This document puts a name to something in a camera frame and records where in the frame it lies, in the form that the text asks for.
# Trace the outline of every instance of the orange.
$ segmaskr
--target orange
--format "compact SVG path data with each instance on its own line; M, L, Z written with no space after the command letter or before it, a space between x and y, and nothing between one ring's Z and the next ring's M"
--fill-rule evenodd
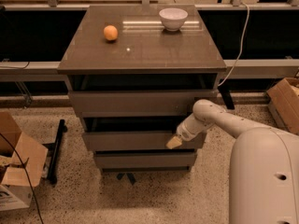
M115 26L109 25L104 28L104 37L108 41L114 41L118 38L118 29Z

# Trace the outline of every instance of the cardboard box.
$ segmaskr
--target cardboard box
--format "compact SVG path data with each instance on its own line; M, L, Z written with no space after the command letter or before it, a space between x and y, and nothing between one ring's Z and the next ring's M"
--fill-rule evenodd
M292 86L299 85L296 78L284 78L267 93L291 133L299 134L299 96Z
M8 112L0 112L0 133L19 153L31 184L39 184L48 150L22 132ZM0 172L0 211L30 206L32 191L21 162L14 149L0 135L0 155L11 157L7 169Z

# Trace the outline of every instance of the drawer front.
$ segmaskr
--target drawer front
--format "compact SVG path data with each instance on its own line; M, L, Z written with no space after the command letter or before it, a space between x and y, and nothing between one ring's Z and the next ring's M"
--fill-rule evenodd
M80 117L172 116L192 111L196 98L215 97L216 91L69 92Z
M108 132L108 133L84 133L82 135L87 149L91 151L114 150L151 150L167 149L165 146L173 136L171 132ZM206 133L200 133L196 138L177 149L201 148L205 142Z
M126 156L94 156L94 161L100 169L134 169L134 168L169 168L192 167L197 154L137 154Z

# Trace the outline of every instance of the terrazzo floor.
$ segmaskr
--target terrazzo floor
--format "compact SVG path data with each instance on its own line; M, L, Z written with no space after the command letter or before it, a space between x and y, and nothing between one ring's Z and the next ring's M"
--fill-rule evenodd
M132 185L126 176L118 180L117 173L99 172L69 105L2 104L0 111L9 111L40 143L53 142L59 120L65 119L68 132L62 142L58 183L54 187L42 179L36 188L45 224L228 224L229 162L235 140L220 128L208 130L189 172L134 173ZM230 112L275 126L267 105L236 105ZM0 212L0 223L40 223L34 200L30 208Z

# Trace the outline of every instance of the cabinet top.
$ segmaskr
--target cabinet top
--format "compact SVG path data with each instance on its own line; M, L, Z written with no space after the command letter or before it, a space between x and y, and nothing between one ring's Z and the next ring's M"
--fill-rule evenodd
M179 7L188 19L176 32L164 29L159 11ZM118 39L108 42L113 25ZM59 66L61 74L220 72L226 68L194 6L102 5L87 10Z

